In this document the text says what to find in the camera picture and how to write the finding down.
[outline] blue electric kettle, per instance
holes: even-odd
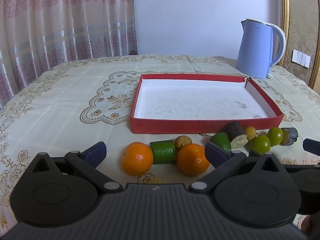
[[[278,63],[285,52],[284,31],[277,25],[252,19],[246,19],[241,24],[243,36],[236,68],[249,76],[266,78],[271,66]],[[280,38],[280,50],[274,60],[273,32]]]

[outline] red box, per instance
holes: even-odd
[[[246,85],[243,76],[145,74],[138,83],[131,126],[133,133],[216,133],[232,121],[261,130],[278,127],[282,118],[262,88],[252,79]]]

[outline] gold frame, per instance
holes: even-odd
[[[313,64],[311,77],[309,81],[309,87],[311,87],[312,89],[315,87],[319,67],[320,67],[320,13],[319,13],[318,41],[317,41],[315,62]]]
[[[289,24],[290,24],[290,0],[281,0],[281,28],[284,30],[285,38],[286,38],[286,46],[288,47],[288,37],[289,37]],[[279,61],[278,65],[283,66],[285,60],[286,52],[284,56]]]

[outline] green cherry tomato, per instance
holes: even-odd
[[[251,144],[251,149],[255,150],[260,154],[264,154],[265,152],[270,151],[271,144],[269,137],[266,135],[259,135],[257,136]]]
[[[271,146],[279,145],[283,139],[283,131],[279,127],[272,127],[268,131]]]

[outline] black gripper base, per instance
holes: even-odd
[[[70,225],[16,225],[3,240],[305,240],[291,224],[257,229],[227,220],[208,195],[183,184],[129,184],[104,194],[94,211]]]

